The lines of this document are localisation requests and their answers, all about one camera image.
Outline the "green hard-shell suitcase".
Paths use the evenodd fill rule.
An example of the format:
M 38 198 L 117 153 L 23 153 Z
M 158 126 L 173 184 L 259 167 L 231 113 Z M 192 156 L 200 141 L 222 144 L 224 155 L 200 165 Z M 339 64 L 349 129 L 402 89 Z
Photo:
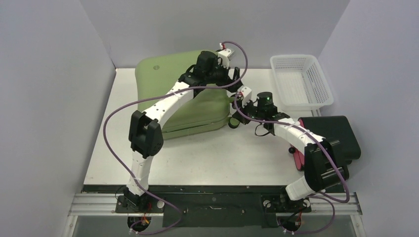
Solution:
M 141 60 L 135 68 L 139 100 L 164 95 L 197 62 L 200 50 Z M 179 108 L 162 128 L 165 140 L 222 128 L 230 117 L 230 99 L 224 89 L 206 89 Z

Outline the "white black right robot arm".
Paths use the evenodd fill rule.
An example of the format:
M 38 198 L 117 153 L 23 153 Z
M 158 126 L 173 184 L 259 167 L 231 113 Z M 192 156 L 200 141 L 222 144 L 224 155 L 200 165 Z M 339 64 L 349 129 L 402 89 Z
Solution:
M 233 96 L 233 105 L 238 120 L 247 124 L 250 121 L 264 126 L 269 134 L 283 138 L 298 152 L 302 152 L 306 167 L 304 176 L 286 186 L 286 193 L 279 196 L 279 206 L 291 211 L 298 200 L 321 194 L 333 201 L 347 203 L 350 192 L 346 180 L 349 177 L 346 163 L 339 155 L 338 140 L 328 141 L 300 125 L 300 122 L 284 113 L 269 115 L 266 111 L 258 117 L 259 109 L 250 100 L 250 93 L 239 91 Z M 324 192 L 336 184 L 343 185 L 346 198 L 337 199 Z

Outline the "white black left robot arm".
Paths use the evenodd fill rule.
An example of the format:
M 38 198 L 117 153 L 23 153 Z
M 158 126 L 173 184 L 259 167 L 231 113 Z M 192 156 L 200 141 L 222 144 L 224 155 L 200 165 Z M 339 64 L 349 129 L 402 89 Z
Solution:
M 128 139 L 133 151 L 130 179 L 124 191 L 128 206 L 134 212 L 147 207 L 148 179 L 153 157 L 164 144 L 162 132 L 166 122 L 184 104 L 194 100 L 201 92 L 223 89 L 237 92 L 243 86 L 239 68 L 229 76 L 233 50 L 201 51 L 195 64 L 176 75 L 173 87 L 163 96 L 155 97 L 156 103 L 144 111 L 131 115 Z

